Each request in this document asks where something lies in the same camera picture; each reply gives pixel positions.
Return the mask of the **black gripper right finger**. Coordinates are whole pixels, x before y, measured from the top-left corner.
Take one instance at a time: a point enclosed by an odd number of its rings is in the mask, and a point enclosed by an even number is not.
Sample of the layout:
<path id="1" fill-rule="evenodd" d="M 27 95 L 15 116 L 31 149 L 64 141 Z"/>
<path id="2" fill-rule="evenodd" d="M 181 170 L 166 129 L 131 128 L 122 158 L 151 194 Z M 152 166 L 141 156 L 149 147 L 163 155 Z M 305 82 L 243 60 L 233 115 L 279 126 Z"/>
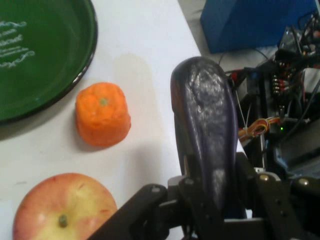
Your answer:
<path id="1" fill-rule="evenodd" d="M 235 169 L 240 199 L 257 221 L 247 226 L 255 239 L 320 238 L 319 179 L 281 180 L 273 172 L 257 173 L 242 152 L 236 154 Z"/>

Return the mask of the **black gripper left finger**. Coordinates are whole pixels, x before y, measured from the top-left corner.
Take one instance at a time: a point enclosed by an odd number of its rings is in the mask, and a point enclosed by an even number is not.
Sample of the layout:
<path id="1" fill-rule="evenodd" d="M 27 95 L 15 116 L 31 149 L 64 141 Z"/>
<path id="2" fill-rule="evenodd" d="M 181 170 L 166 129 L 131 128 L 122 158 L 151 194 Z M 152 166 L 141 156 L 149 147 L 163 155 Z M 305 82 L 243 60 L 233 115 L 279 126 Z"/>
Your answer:
<path id="1" fill-rule="evenodd" d="M 164 240 L 171 228 L 181 226 L 185 238 L 223 240 L 224 221 L 196 178 L 177 185 L 148 184 L 133 195 L 90 240 Z"/>

